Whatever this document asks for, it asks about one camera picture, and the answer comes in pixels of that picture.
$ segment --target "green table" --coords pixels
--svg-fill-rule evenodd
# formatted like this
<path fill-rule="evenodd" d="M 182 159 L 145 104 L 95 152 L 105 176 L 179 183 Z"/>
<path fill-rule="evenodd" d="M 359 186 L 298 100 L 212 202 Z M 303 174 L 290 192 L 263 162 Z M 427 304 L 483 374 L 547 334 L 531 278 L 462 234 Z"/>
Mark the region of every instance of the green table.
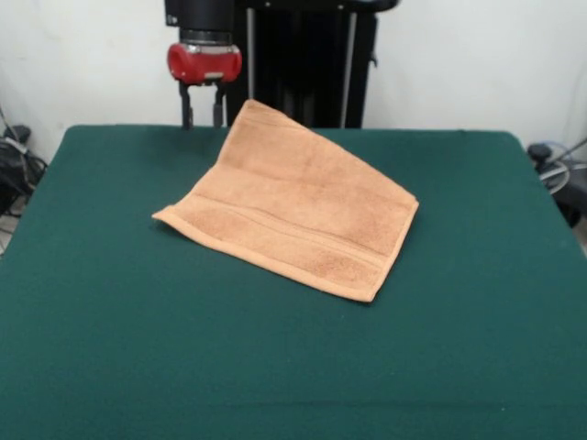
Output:
<path fill-rule="evenodd" d="M 0 262 L 0 439 L 587 438 L 587 266 L 518 142 L 322 133 L 421 202 L 371 305 L 150 219 L 226 131 L 71 129 Z"/>

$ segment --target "metal rod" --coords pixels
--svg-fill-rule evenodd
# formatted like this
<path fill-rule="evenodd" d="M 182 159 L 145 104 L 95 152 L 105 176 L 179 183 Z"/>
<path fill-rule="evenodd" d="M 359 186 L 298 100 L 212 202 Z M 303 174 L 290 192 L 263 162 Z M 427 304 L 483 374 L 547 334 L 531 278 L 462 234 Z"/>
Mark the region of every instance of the metal rod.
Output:
<path fill-rule="evenodd" d="M 247 8 L 247 64 L 249 69 L 249 99 L 255 97 L 255 10 Z"/>
<path fill-rule="evenodd" d="M 340 114 L 340 128 L 347 126 L 347 110 L 349 107 L 350 76 L 352 74 L 352 57 L 355 51 L 355 32 L 357 30 L 357 13 L 349 16 L 349 40 L 347 41 L 347 58 L 345 62 L 345 79 L 342 90 L 342 111 Z"/>

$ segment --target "electrical wire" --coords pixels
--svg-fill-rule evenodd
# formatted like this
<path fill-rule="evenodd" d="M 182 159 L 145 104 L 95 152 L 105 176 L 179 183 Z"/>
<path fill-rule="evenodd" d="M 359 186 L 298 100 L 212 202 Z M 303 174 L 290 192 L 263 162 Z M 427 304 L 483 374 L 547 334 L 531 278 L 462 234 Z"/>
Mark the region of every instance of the electrical wire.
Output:
<path fill-rule="evenodd" d="M 551 170 L 548 172 L 544 172 L 542 174 L 540 174 L 540 180 L 541 181 L 546 181 L 548 179 L 552 179 L 553 177 L 559 176 L 567 171 L 575 171 L 575 170 L 587 170 L 587 163 L 580 163 L 578 165 L 575 165 L 573 167 L 560 167 L 557 170 Z"/>
<path fill-rule="evenodd" d="M 565 165 L 564 163 L 562 163 L 558 160 L 555 162 L 555 165 L 559 165 L 559 168 L 557 170 L 551 170 L 551 171 L 547 171 L 547 172 L 540 174 L 540 180 L 543 182 L 546 182 L 546 183 L 548 183 L 547 181 L 549 179 L 552 179 L 553 177 L 557 177 L 561 174 L 564 174 L 564 178 L 562 179 L 562 181 L 559 184 L 557 184 L 556 186 L 554 186 L 553 188 L 549 189 L 550 195 L 554 195 L 554 194 L 558 193 L 565 186 L 567 186 L 567 184 L 570 181 L 569 167 L 567 167 L 567 165 Z"/>
<path fill-rule="evenodd" d="M 562 143 L 557 142 L 555 140 L 542 140 L 542 141 L 537 142 L 537 143 L 538 144 L 544 144 L 544 145 L 547 145 L 549 147 L 557 147 L 558 149 L 561 149 L 565 153 L 569 151 L 569 147 L 567 147 L 565 144 L 562 144 Z"/>
<path fill-rule="evenodd" d="M 553 160 L 550 160 L 549 163 L 558 162 L 559 160 L 566 158 L 567 156 L 571 155 L 572 153 L 574 153 L 578 149 L 584 147 L 585 145 L 587 145 L 587 137 L 584 140 L 582 140 L 581 142 L 579 142 L 577 145 L 575 145 L 573 148 L 570 148 L 568 151 L 565 151 L 564 153 L 560 154 L 559 156 L 557 156 Z"/>
<path fill-rule="evenodd" d="M 2 110 L 1 104 L 0 104 L 0 118 L 2 118 L 2 122 L 4 123 L 6 128 L 8 128 L 8 130 L 10 130 L 10 133 L 12 133 L 12 136 L 14 137 L 15 141 L 20 142 L 20 138 L 18 138 L 17 131 L 10 124 L 8 124 L 8 122 L 6 122 L 6 117 L 4 116 L 4 110 Z"/>

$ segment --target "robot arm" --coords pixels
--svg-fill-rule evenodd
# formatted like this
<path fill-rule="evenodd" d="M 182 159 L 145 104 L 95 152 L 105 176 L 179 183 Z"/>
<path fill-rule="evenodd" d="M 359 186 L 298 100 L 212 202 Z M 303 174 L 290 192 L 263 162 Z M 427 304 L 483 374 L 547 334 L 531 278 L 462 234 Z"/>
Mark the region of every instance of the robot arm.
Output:
<path fill-rule="evenodd" d="M 170 47 L 167 62 L 180 86 L 184 129 L 193 125 L 188 94 L 193 85 L 216 85 L 214 125 L 223 125 L 225 84 L 235 81 L 242 68 L 240 50 L 232 44 L 234 2 L 165 0 L 167 25 L 180 29 L 180 41 Z"/>

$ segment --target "orange towel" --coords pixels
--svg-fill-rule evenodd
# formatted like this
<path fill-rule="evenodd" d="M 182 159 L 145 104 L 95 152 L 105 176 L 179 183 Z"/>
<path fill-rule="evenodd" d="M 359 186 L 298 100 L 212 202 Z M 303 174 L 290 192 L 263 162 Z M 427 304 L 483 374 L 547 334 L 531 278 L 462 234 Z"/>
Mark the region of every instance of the orange towel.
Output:
<path fill-rule="evenodd" d="M 369 303 L 417 207 L 335 143 L 247 101 L 214 167 L 153 218 L 209 248 Z"/>

